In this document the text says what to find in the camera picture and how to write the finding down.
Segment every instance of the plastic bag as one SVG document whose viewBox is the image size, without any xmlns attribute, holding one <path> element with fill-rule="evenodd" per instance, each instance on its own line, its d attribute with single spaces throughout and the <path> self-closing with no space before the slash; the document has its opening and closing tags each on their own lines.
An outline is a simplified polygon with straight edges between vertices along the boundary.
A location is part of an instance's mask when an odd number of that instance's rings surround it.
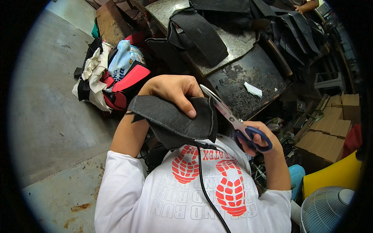
<svg viewBox="0 0 373 233">
<path fill-rule="evenodd" d="M 117 48 L 118 52 L 111 61 L 108 69 L 109 74 L 116 82 L 123 79 L 135 60 L 146 64 L 141 51 L 137 47 L 130 45 L 129 40 L 121 40 Z"/>
</svg>

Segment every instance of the white t-shirt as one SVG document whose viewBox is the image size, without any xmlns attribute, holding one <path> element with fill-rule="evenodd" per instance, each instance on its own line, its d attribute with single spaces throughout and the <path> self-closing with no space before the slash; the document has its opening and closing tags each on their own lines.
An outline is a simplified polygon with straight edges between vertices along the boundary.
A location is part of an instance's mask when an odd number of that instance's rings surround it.
<svg viewBox="0 0 373 233">
<path fill-rule="evenodd" d="M 231 232 L 290 232 L 291 191 L 258 198 L 246 154 L 218 135 L 217 150 L 201 149 L 206 192 Z M 97 198 L 96 233 L 225 232 L 203 195 L 197 148 L 169 152 L 145 179 L 140 161 L 109 151 Z"/>
</svg>

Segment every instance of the black cable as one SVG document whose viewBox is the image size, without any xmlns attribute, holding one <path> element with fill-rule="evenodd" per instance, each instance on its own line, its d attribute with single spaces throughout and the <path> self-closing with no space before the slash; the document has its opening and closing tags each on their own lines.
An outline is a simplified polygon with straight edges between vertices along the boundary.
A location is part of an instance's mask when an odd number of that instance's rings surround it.
<svg viewBox="0 0 373 233">
<path fill-rule="evenodd" d="M 202 192 L 203 192 L 203 195 L 205 195 L 205 198 L 207 199 L 207 202 L 209 203 L 210 207 L 213 209 L 213 211 L 215 212 L 215 214 L 217 215 L 218 219 L 220 220 L 220 222 L 223 224 L 223 227 L 225 229 L 225 231 L 227 233 L 231 233 L 228 225 L 225 223 L 223 217 L 220 215 L 219 211 L 216 209 L 216 207 L 214 206 L 214 204 L 211 202 L 210 198 L 208 197 L 207 195 L 207 192 L 205 190 L 205 185 L 203 184 L 203 177 L 202 177 L 202 162 L 201 162 L 201 151 L 200 151 L 200 147 L 197 145 L 196 142 L 194 142 L 194 146 L 197 147 L 197 150 L 198 150 L 198 165 L 199 165 L 199 170 L 200 170 L 200 183 L 201 183 L 201 187 L 202 187 Z"/>
</svg>

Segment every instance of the white fabric scrap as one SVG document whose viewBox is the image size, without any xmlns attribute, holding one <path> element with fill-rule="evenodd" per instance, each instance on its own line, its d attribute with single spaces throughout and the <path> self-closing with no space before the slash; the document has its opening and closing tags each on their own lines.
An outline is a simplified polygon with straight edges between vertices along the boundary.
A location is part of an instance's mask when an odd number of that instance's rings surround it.
<svg viewBox="0 0 373 233">
<path fill-rule="evenodd" d="M 103 42 L 102 43 L 103 52 L 100 54 L 100 48 L 97 48 L 93 53 L 91 58 L 88 58 L 85 62 L 84 71 L 82 73 L 83 80 L 89 80 L 90 84 L 90 96 L 89 100 L 91 103 L 96 105 L 102 111 L 112 110 L 106 105 L 104 100 L 103 90 L 106 90 L 107 84 L 102 83 L 100 78 L 103 72 L 107 69 L 107 59 L 109 57 L 109 52 L 111 45 Z M 79 82 L 83 80 L 79 79 L 77 84 L 73 87 L 72 93 L 78 98 L 78 85 Z"/>
<path fill-rule="evenodd" d="M 244 86 L 246 87 L 247 91 L 253 95 L 256 95 L 256 96 L 259 96 L 260 98 L 263 99 L 263 95 L 262 95 L 262 92 L 261 92 L 261 89 L 258 89 L 250 84 L 248 84 L 247 82 L 244 83 Z"/>
</svg>

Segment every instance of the person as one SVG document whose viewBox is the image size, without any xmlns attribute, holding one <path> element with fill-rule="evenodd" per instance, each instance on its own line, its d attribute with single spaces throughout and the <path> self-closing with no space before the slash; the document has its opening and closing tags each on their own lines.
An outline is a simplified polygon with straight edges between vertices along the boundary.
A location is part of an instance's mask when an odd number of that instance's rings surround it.
<svg viewBox="0 0 373 233">
<path fill-rule="evenodd" d="M 319 7 L 319 0 L 275 0 L 273 6 L 283 10 L 296 10 L 303 14 Z"/>
<path fill-rule="evenodd" d="M 189 117 L 196 111 L 187 97 L 203 97 L 192 76 L 160 75 L 145 83 L 138 95 L 156 95 L 174 102 Z M 149 129 L 146 120 L 131 123 L 125 115 L 107 153 L 94 217 L 101 232 L 225 232 L 206 201 L 199 180 L 197 148 L 184 145 L 168 152 L 161 165 L 145 179 L 136 159 Z M 216 142 L 201 140 L 206 192 L 231 232 L 290 232 L 291 180 L 282 146 L 261 122 L 243 122 L 263 131 L 273 144 L 264 152 L 267 190 L 260 197 L 249 161 L 235 141 L 217 135 Z M 254 142 L 266 146 L 259 135 Z M 255 152 L 242 144 L 244 151 Z"/>
</svg>

